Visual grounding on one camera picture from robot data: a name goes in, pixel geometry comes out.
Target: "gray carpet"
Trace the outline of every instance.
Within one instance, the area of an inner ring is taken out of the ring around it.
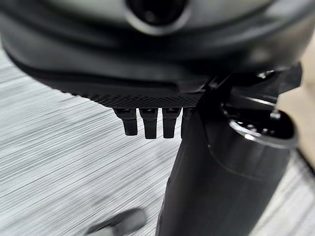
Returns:
[[[180,119],[172,140],[160,117],[156,140],[138,124],[126,137],[110,109],[35,82],[0,50],[0,235],[81,236],[141,206],[149,223],[134,235],[153,236]],[[252,235],[315,235],[315,181],[296,153]]]

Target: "black clip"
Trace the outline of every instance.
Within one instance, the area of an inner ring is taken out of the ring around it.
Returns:
[[[146,139],[157,138],[158,109],[139,109]]]
[[[163,108],[163,136],[165,139],[172,139],[175,132],[176,119],[182,108]]]
[[[184,134],[188,126],[192,111],[193,111],[193,108],[183,108],[182,130],[181,130],[182,138],[184,138]]]
[[[125,134],[135,136],[138,134],[137,112],[136,109],[114,109],[118,118],[123,120]]]

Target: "black mount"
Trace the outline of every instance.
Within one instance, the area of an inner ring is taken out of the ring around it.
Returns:
[[[229,80],[231,88],[222,98],[227,107],[235,109],[273,110],[281,93],[300,86],[302,79],[302,66],[300,63],[282,72],[268,71],[261,74],[231,74],[220,75],[210,81],[208,86],[216,89],[225,80]],[[163,133],[164,138],[174,137],[176,119],[183,111],[182,137],[188,125],[194,107],[190,108],[163,108]],[[138,134],[137,117],[135,108],[119,108],[114,111],[123,120],[125,134],[134,136]],[[157,137],[157,108],[139,108],[145,128],[145,138]]]

